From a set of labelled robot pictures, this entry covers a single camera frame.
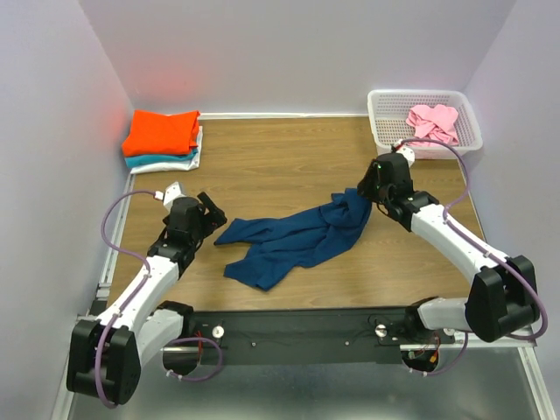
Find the dark blue t shirt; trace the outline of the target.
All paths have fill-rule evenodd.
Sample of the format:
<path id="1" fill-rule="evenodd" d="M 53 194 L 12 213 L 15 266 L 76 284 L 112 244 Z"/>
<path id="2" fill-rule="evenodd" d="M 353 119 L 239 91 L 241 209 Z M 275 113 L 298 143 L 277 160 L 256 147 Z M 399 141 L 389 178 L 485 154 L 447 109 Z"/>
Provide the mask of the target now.
<path id="1" fill-rule="evenodd" d="M 224 276 L 251 288 L 270 291 L 292 269 L 313 268 L 350 250 L 368 223 L 372 204 L 354 188 L 335 192 L 331 201 L 291 216 L 235 219 L 215 240 L 216 246 L 249 245 Z"/>

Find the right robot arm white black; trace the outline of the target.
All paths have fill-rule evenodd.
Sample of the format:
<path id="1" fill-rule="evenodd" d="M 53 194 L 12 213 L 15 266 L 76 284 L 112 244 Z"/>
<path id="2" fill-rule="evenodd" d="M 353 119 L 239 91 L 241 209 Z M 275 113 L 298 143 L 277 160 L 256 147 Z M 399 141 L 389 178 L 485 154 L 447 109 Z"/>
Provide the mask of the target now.
<path id="1" fill-rule="evenodd" d="M 420 343 L 434 330 L 454 329 L 491 343 L 544 318 L 533 263 L 492 248 L 454 220 L 435 197 L 416 190 L 403 154 L 373 159 L 358 193 L 427 241 L 470 284 L 467 297 L 430 297 L 410 306 L 411 316 L 402 322 L 408 340 Z"/>

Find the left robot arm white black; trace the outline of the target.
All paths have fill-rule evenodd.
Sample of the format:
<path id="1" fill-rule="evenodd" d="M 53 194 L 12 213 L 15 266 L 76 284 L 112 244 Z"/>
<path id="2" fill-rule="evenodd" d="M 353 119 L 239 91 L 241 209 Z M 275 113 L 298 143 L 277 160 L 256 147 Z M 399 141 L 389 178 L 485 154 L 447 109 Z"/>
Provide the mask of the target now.
<path id="1" fill-rule="evenodd" d="M 142 268 L 110 307 L 78 321 L 71 334 L 67 389 L 96 397 L 109 409 L 130 400 L 143 366 L 167 345 L 213 347 L 218 361 L 208 378 L 220 372 L 224 361 L 220 345 L 194 331 L 193 308 L 161 298 L 227 217 L 205 192 L 190 197 L 179 183 L 151 197 L 162 202 L 168 214 L 157 240 L 138 257 Z"/>

